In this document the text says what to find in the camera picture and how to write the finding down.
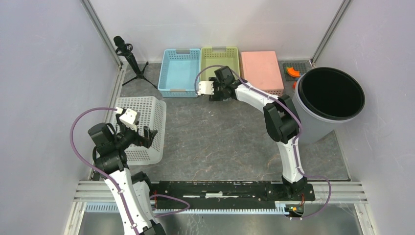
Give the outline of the pink plastic basket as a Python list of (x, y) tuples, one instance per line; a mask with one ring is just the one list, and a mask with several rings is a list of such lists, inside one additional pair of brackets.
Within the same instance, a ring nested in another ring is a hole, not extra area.
[(242, 75), (254, 87), (281, 96), (284, 84), (275, 51), (245, 51), (241, 53)]

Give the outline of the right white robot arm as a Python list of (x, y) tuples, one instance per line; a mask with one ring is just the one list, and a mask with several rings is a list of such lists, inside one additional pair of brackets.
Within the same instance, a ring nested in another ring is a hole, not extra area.
[(228, 66), (217, 69), (206, 83), (210, 101), (234, 99), (251, 105), (264, 115), (266, 131), (278, 145), (283, 165), (283, 195), (297, 199), (307, 186), (300, 162), (299, 134), (302, 125), (290, 96), (272, 95), (237, 77)]

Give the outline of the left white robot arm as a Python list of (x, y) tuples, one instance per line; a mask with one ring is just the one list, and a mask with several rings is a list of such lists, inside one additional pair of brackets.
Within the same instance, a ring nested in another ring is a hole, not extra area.
[(125, 150), (132, 144), (149, 148), (155, 132), (148, 127), (142, 137), (125, 125), (116, 132), (110, 123), (99, 123), (88, 130), (95, 144), (93, 161), (104, 182), (111, 190), (118, 207), (126, 235), (163, 235), (165, 230), (157, 222), (151, 209), (150, 197), (154, 187), (147, 175), (131, 175)]

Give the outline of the green plastic basket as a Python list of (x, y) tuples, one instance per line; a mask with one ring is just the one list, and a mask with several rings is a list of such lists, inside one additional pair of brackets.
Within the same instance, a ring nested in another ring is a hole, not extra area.
[(220, 65), (228, 66), (236, 74), (240, 75), (239, 51), (237, 47), (202, 47), (200, 59), (200, 71), (204, 70), (198, 77), (200, 81), (208, 81), (210, 77), (215, 77), (214, 71), (219, 67), (208, 68), (209, 66)]

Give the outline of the large white perforated basket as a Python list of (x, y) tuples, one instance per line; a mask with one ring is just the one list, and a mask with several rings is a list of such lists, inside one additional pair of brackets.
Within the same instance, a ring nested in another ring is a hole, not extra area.
[(157, 130), (150, 148), (131, 145), (126, 150), (127, 164), (151, 165), (158, 163), (163, 156), (166, 103), (154, 96), (120, 97), (116, 104), (119, 108), (130, 108), (139, 113), (139, 133), (143, 135), (143, 127), (147, 126), (152, 131)]

